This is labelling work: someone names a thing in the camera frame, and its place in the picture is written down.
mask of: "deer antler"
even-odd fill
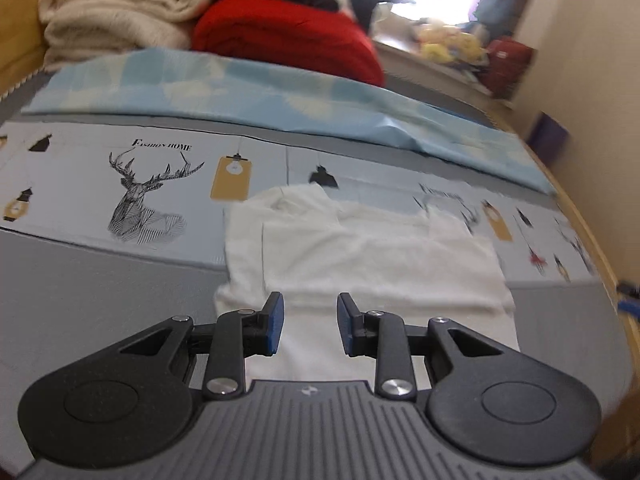
[[[133,163],[133,160],[135,159],[135,157],[133,157],[125,166],[124,168],[122,167],[122,156],[125,155],[126,153],[129,153],[131,150],[133,150],[133,148],[131,148],[130,150],[127,150],[126,152],[122,152],[120,155],[118,155],[116,157],[115,160],[113,160],[113,152],[109,154],[109,165],[116,170],[119,174],[121,174],[124,178],[126,178],[128,181],[133,182],[133,177],[135,176],[135,173],[133,173],[133,171],[131,171],[131,165]]]
[[[190,174],[195,173],[202,166],[204,166],[204,162],[203,162],[196,168],[193,168],[192,170],[190,170],[191,164],[186,158],[184,158],[184,155],[182,154],[182,152],[180,152],[180,156],[184,161],[184,167],[181,170],[178,170],[175,173],[171,173],[171,165],[167,164],[166,170],[164,170],[164,173],[159,173],[157,175],[152,176],[149,180],[147,180],[144,183],[144,186],[151,189],[157,189],[158,187],[162,186],[161,182],[163,180],[173,180],[174,178],[184,178],[185,176],[189,176]]]

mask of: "stack of blankets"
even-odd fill
[[[44,65],[164,46],[187,50],[191,28],[211,0],[39,0],[38,15],[49,45]]]

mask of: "blue blanket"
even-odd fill
[[[25,114],[133,114],[354,139],[450,160],[545,193],[520,139],[341,77],[152,48],[63,68]]]

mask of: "silver bolt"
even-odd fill
[[[207,390],[212,394],[228,395],[238,389],[238,383],[228,377],[216,377],[207,381]]]
[[[414,386],[404,379],[388,379],[382,383],[382,389],[389,395],[402,397],[410,394],[414,390]]]

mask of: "deer illustration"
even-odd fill
[[[164,173],[154,175],[146,182],[140,184],[134,180],[135,174],[131,170],[131,165],[135,157],[124,167],[122,165],[122,156],[131,150],[133,150],[133,148],[121,153],[115,160],[113,159],[113,153],[109,154],[110,166],[122,175],[120,183],[127,189],[127,192],[113,212],[113,216],[109,222],[109,231],[123,242],[136,238],[136,242],[139,244],[167,242],[180,236],[184,231],[185,225],[182,216],[178,214],[161,213],[145,207],[143,200],[148,191],[162,187],[162,181],[189,176],[198,171],[204,165],[204,162],[191,170],[190,163],[184,158],[182,152],[180,152],[180,156],[182,160],[184,160],[184,167],[181,170],[171,173],[171,166],[167,164]]]

